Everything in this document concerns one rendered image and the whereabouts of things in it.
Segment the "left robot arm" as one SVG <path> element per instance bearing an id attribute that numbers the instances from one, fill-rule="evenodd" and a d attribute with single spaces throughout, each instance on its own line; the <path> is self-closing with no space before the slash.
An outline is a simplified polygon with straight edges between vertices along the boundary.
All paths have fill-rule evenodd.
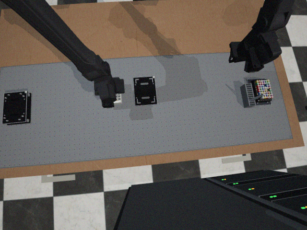
<path id="1" fill-rule="evenodd" d="M 250 48 L 243 42 L 237 49 L 239 58 L 246 58 L 244 71 L 255 73 L 279 57 L 282 53 L 275 31 L 284 28 L 293 12 L 295 0 L 265 0 L 263 7 L 246 36 L 246 42 L 256 48 Z"/>

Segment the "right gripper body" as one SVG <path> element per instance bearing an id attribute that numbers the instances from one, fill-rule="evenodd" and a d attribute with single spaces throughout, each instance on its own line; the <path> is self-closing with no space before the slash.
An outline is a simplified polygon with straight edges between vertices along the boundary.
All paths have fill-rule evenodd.
<path id="1" fill-rule="evenodd" d="M 119 77 L 114 77 L 113 80 L 116 83 L 116 89 L 117 89 L 116 93 L 124 93 L 125 92 L 125 90 L 124 90 L 124 83 L 120 83 L 120 78 Z M 99 94 L 98 88 L 95 87 L 95 84 L 94 84 L 94 90 Z"/>

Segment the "white grid rack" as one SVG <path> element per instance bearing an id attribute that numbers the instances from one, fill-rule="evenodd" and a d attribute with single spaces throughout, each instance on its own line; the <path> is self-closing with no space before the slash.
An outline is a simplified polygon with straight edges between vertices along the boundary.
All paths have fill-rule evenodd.
<path id="1" fill-rule="evenodd" d="M 114 105 L 116 104 L 122 104 L 122 98 L 121 98 L 121 93 L 116 93 L 117 101 L 114 102 Z"/>

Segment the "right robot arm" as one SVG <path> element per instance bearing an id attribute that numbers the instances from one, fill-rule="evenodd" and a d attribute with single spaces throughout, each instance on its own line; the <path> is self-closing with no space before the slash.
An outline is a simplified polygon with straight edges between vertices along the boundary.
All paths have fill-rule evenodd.
<path id="1" fill-rule="evenodd" d="M 94 81 L 104 108 L 114 107 L 117 89 L 109 64 L 87 48 L 45 0 L 1 1 L 63 53 L 87 80 Z"/>

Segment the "black rack of coloured-cap vials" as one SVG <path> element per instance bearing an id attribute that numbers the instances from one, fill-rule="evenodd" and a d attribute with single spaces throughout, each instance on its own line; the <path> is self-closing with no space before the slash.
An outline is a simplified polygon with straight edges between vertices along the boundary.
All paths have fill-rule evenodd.
<path id="1" fill-rule="evenodd" d="M 252 83 L 254 97 L 258 96 L 257 92 L 256 92 L 255 81 L 257 81 L 257 80 L 252 80 L 250 82 L 250 83 Z M 272 101 L 272 99 L 260 99 L 260 98 L 258 98 L 258 99 L 255 100 L 256 103 L 263 103 L 263 102 L 270 102 L 270 101 Z"/>

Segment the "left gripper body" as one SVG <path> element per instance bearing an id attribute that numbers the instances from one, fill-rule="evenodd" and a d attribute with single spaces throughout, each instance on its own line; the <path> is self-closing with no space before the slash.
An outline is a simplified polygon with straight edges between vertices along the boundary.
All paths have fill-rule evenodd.
<path id="1" fill-rule="evenodd" d="M 230 48 L 231 48 L 231 50 L 232 50 L 232 54 L 231 54 L 231 55 L 232 55 L 232 58 L 233 58 L 234 60 L 246 60 L 245 57 L 238 57 L 238 54 L 237 54 L 237 49 L 238 49 L 238 47 L 239 47 L 243 42 L 245 42 L 246 45 L 247 45 L 248 47 L 250 47 L 250 48 L 256 48 L 256 47 L 250 46 L 250 45 L 246 42 L 246 37 L 245 37 L 241 42 L 231 42 L 231 43 L 229 44 L 229 46 L 230 46 Z"/>

